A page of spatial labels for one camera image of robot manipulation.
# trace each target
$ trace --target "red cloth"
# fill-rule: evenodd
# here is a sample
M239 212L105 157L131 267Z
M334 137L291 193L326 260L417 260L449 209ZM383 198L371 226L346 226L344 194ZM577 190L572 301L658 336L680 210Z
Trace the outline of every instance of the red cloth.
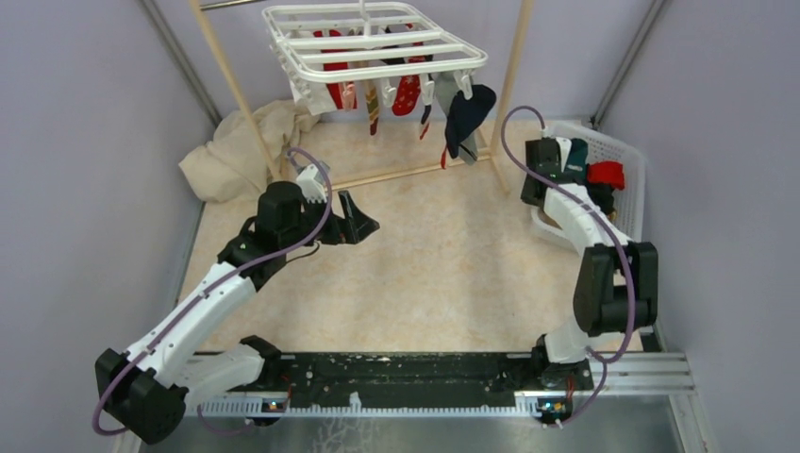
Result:
M589 166L586 180L592 184L609 184L621 191L625 188L625 172L623 164L613 160L593 163Z

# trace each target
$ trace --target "white plastic basket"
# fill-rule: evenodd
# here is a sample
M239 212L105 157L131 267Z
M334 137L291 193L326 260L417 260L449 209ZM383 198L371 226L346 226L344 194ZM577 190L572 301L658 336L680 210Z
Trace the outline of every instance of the white plastic basket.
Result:
M644 157L638 149L619 140L573 123L556 122L547 128L551 137L583 139L589 145L587 163L616 160L623 164L625 189L614 191L614 208L617 218L614 225L634 241L642 239L642 217L644 216ZM531 208L533 231L538 237L565 248L573 246L563 232L547 225L539 217L539 208Z

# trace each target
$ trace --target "beige blanket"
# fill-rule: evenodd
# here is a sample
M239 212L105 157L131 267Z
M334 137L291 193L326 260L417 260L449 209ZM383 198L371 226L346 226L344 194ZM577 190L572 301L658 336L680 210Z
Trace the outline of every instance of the beige blanket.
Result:
M293 101L274 101L254 112L261 136L275 162L289 146L300 143L319 116ZM192 190L203 201L222 203L257 199L272 180L267 162L240 111L228 115L214 131L213 140L196 147L180 164Z

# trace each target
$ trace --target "gray wall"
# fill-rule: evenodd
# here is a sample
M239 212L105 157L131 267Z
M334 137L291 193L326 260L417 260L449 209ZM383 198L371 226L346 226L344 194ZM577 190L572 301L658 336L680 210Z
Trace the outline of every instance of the gray wall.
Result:
M551 117L593 114L650 1L537 0L513 99L536 105ZM302 3L347 2L281 0L208 13L251 107L292 97L289 82L269 49L266 24L260 12L271 4ZM407 0L407 3L447 30L486 50L489 64L477 73L476 80L500 92L519 0ZM225 115L237 109L188 2L158 0L158 4L221 113ZM434 109L434 113L440 115L438 109ZM412 113L406 118L418 119L420 114ZM363 111L357 114L338 112L333 118L361 119L364 116Z
M720 451L797 451L800 3L674 2L608 118Z
M133 0L5 5L0 67L0 451L105 451L94 360L174 303L211 129Z

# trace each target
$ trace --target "clothes rack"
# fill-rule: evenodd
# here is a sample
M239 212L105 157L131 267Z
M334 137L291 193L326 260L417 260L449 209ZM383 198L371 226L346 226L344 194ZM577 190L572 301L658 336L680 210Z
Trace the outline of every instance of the clothes rack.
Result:
M220 43L219 38L217 37L217 34L213 26L211 25L210 21L208 20L208 16L206 14L208 11L216 9L231 8L240 5L259 3L264 0L228 0L224 2L217 2L205 5L201 4L200 1L201 0L189 0L192 12L194 13L197 23L200 25L200 29L203 32L204 37L206 38L211 53L213 54L214 58L217 61L217 64L220 67L220 70L223 72L223 75L225 76L225 81L227 82L228 87L233 93L233 96L236 99L237 104L239 105L239 109L242 111L242 114L244 115L246 123L249 125L250 129L256 136L257 145L261 153L267 160L267 166L270 170L270 173L273 175L274 179L289 179L291 166L288 165L285 159L280 159L279 163L275 164L275 157L273 157L272 153L270 153L267 144L261 138L260 132L258 130L258 124L256 122L255 117L253 116L253 111L250 109L250 106L247 103L246 98L244 97L244 94L242 92L242 87L239 84L239 80L236 78L236 75L231 67L230 61L225 53L225 50L223 49L222 44ZM504 118L506 116L506 113L508 113L508 103L510 101L511 93L513 92L514 80L516 79L517 68L519 67L520 57L525 47L525 36L527 34L527 29L528 29L528 24L530 22L530 14L533 9L533 4L534 0L521 0L520 2L520 12L517 18L517 25L514 33L513 45L511 47L511 54L508 58L508 66L506 69L506 77L503 84L503 90L500 95L500 102L498 103L496 109L496 120L494 122L494 128L492 130L491 139L487 142L480 128L476 131L476 138L478 141L477 160L478 161L488 160L492 163L492 169L497 175L497 182L503 193L508 193L508 184L497 162L497 160L500 158L497 152L497 147L500 140L500 125L502 118ZM352 8L358 8L358 4L351 4L351 6ZM380 8L380 6L370 5L366 9L366 11L369 11L370 8ZM467 55L467 59L469 59L472 62L472 64L475 65L474 66L475 68L482 65L482 63L480 62L482 56L476 54L473 51L473 47L469 46L469 44L458 39L452 39L451 38L452 35L442 34L439 31L440 29L436 29L435 27L432 28L433 32L428 30L423 33L428 33L428 34L439 33L439 35L437 36L439 37L439 39L441 39L441 41L444 42L444 44L441 45L447 46L439 50L442 51L461 50ZM359 58L370 57L369 55L366 54L368 54L368 52L358 52L356 53L356 55L352 56L352 58L359 59ZM293 60L291 61L291 63L292 64L297 63L298 64L297 69L301 70L303 69L302 61ZM420 65L420 67L418 68L419 73L417 74L427 74L428 72L435 72L434 71L435 69L444 67L444 65L442 65L441 63L439 63L438 66L430 65L429 63L415 63L415 64ZM372 68L372 69L385 70L384 73L386 73L386 76L393 74L392 68ZM354 80L353 74L349 74L348 77L349 80ZM463 160L455 160L450 163L450 166L452 167L460 165L462 163L464 163ZM441 166L438 163L431 163L413 168L384 168L367 176L359 176L351 179L346 179L344 181L336 181L334 184L334 189L341 190L365 184L372 184L379 181L395 179L398 177L420 175L423 173L439 170L440 168Z

